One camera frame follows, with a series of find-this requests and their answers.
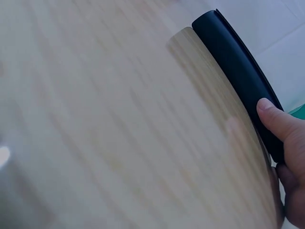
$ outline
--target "light wood surface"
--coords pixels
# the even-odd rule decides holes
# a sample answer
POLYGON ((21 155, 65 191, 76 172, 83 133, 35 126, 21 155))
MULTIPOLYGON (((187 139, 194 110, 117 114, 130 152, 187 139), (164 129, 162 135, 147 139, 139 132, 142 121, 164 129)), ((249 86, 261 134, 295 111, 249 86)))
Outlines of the light wood surface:
POLYGON ((0 2, 1 228, 280 225, 251 121, 184 28, 192 1, 0 2))

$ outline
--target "black rubber edge trim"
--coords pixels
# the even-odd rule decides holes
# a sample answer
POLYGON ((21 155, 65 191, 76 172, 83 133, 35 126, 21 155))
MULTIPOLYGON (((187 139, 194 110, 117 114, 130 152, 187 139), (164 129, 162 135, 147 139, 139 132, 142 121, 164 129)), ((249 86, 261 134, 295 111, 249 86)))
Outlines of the black rubber edge trim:
POLYGON ((219 10, 205 13, 192 27, 232 84, 268 153, 275 162, 284 163, 283 143, 264 127, 256 104, 267 98, 277 108, 283 108, 254 57, 219 10))

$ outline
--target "finger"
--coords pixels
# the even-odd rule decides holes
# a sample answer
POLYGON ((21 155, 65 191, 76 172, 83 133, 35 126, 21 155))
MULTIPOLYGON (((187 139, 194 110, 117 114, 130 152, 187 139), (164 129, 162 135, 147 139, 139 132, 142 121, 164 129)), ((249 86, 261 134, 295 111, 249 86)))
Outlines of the finger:
POLYGON ((297 179, 286 165, 277 164, 276 172, 284 186, 286 195, 290 196, 299 185, 297 179))
POLYGON ((301 120, 277 109, 268 99, 260 99, 257 103, 257 113, 267 129, 281 141, 285 139, 301 124, 301 120))

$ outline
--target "hand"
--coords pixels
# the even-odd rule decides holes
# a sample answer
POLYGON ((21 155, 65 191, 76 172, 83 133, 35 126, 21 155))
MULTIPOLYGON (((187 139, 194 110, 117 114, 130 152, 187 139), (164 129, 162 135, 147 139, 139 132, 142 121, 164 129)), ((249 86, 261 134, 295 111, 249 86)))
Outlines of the hand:
POLYGON ((305 121, 277 109, 263 98, 257 103, 261 121, 284 143, 286 165, 277 174, 284 186, 285 214, 299 228, 305 228, 305 121))

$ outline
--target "fingernail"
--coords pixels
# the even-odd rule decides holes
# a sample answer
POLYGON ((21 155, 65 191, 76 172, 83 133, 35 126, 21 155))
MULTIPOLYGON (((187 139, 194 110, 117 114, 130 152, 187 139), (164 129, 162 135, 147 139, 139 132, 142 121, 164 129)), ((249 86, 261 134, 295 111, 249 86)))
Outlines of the fingernail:
POLYGON ((268 108, 273 106, 274 106, 273 103, 266 98, 260 99, 257 103, 257 107, 262 111, 267 110, 268 108))

